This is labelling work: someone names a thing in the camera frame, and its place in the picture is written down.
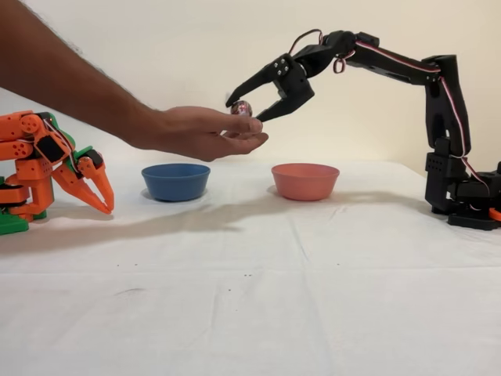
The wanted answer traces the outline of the person's bare hand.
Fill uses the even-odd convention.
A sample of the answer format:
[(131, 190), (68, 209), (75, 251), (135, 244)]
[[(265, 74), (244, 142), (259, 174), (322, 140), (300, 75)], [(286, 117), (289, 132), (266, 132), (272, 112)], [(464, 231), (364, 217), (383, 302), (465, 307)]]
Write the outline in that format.
[(206, 107), (175, 107), (159, 113), (150, 148), (200, 161), (249, 154), (269, 139), (256, 118)]

